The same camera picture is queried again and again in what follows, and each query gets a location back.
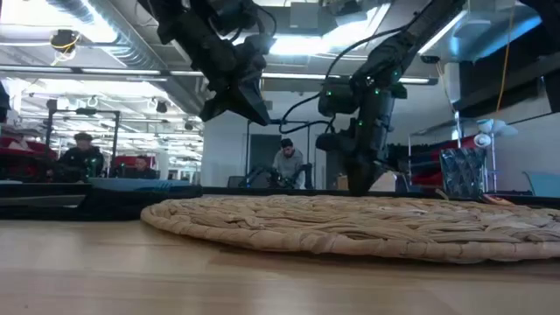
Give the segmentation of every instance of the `wooden tabletop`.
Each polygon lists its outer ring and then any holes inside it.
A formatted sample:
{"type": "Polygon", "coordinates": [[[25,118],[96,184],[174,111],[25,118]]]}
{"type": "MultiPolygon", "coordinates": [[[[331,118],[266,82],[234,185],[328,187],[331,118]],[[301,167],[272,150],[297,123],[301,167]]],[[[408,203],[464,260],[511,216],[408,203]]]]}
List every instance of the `wooden tabletop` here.
{"type": "Polygon", "coordinates": [[[0,221],[0,314],[558,314],[560,263],[285,255],[139,221],[0,221]]]}

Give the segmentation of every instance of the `man with cap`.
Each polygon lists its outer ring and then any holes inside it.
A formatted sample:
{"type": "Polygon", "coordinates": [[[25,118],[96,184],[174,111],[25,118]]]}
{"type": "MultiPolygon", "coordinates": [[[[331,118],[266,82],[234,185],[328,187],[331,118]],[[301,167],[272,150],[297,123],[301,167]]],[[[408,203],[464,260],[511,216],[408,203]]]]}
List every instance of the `man with cap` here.
{"type": "Polygon", "coordinates": [[[59,163],[78,168],[89,177],[99,177],[103,170],[103,155],[98,147],[91,144],[94,140],[89,134],[81,132],[73,137],[76,146],[68,150],[59,163]]]}
{"type": "MultiPolygon", "coordinates": [[[[285,138],[280,142],[282,149],[274,157],[272,167],[278,170],[283,178],[288,179],[294,176],[304,164],[304,155],[294,148],[294,143],[285,138]]],[[[299,189],[303,183],[301,176],[297,178],[294,188],[299,189]]]]}

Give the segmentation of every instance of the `round woven mat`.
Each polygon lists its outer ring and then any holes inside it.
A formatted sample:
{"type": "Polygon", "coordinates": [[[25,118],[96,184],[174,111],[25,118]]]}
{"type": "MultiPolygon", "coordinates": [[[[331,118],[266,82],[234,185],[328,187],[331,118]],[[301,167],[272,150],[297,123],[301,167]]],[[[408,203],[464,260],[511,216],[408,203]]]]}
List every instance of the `round woven mat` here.
{"type": "Polygon", "coordinates": [[[178,235],[267,251],[477,263],[560,256],[560,211],[433,199],[167,200],[142,220],[178,235]]]}

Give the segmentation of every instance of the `robot workstation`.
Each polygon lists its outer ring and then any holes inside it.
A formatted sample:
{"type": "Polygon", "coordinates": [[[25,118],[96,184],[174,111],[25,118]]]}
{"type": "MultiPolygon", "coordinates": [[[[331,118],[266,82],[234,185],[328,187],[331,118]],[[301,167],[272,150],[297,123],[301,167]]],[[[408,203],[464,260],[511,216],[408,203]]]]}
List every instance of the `robot workstation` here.
{"type": "Polygon", "coordinates": [[[559,0],[0,0],[2,314],[557,313],[560,179],[508,161],[560,111],[558,30],[559,0]]]}

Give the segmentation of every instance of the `gray hoodie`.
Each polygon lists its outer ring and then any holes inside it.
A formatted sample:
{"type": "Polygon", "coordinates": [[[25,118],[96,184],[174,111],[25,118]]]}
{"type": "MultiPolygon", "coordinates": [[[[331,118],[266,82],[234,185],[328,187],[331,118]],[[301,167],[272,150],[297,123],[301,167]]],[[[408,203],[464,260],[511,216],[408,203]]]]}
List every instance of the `gray hoodie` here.
{"type": "MultiPolygon", "coordinates": [[[[280,174],[285,178],[291,178],[298,168],[304,164],[304,155],[300,150],[295,149],[294,154],[291,157],[285,157],[282,150],[280,150],[274,157],[274,163],[272,167],[277,169],[280,174]]],[[[303,174],[299,174],[296,180],[296,189],[298,189],[303,184],[303,174]]]]}

